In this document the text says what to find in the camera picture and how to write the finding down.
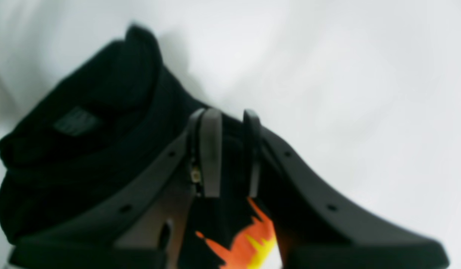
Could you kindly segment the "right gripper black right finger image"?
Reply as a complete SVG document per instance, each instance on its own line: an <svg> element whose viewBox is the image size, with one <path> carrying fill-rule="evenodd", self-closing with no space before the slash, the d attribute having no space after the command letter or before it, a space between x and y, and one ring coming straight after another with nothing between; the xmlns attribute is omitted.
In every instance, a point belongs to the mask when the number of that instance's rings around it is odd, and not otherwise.
<svg viewBox="0 0 461 269"><path fill-rule="evenodd" d="M363 209L244 111L246 193L268 209L285 269L445 269L441 243Z"/></svg>

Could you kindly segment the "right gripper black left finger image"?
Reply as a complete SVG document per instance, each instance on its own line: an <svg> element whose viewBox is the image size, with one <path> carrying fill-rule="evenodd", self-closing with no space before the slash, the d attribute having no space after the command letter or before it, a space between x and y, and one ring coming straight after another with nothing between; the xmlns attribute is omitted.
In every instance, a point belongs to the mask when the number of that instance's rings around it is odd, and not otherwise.
<svg viewBox="0 0 461 269"><path fill-rule="evenodd" d="M176 269L195 199L220 196L222 113L198 109L138 177L85 213L24 237L10 269Z"/></svg>

